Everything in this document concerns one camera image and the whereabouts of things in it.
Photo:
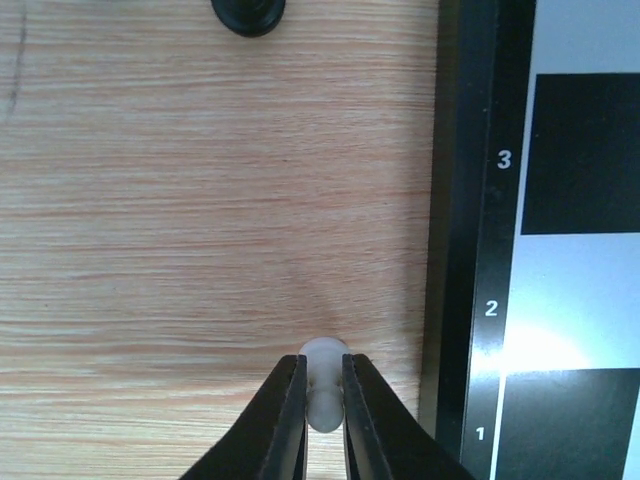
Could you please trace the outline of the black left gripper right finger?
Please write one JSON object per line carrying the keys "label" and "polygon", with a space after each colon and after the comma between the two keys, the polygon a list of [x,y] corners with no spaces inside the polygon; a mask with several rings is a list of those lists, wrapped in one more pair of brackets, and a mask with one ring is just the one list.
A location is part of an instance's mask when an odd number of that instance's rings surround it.
{"label": "black left gripper right finger", "polygon": [[342,357],[349,479],[470,479],[414,419],[364,354]]}

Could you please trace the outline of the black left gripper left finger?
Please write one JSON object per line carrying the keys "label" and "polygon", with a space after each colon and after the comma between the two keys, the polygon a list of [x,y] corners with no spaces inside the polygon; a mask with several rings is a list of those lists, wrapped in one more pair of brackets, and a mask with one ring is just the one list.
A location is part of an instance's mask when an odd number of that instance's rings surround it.
{"label": "black left gripper left finger", "polygon": [[283,356],[231,428],[181,478],[304,479],[306,392],[306,357]]}

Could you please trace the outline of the white pawn c2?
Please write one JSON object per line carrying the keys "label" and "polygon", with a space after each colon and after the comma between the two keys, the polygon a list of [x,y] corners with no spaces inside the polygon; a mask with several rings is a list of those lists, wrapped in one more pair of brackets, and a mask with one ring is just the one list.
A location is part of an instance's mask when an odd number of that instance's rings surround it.
{"label": "white pawn c2", "polygon": [[344,418],[342,357],[350,350],[337,338],[317,337],[306,342],[299,354],[307,363],[307,422],[317,432],[333,432]]}

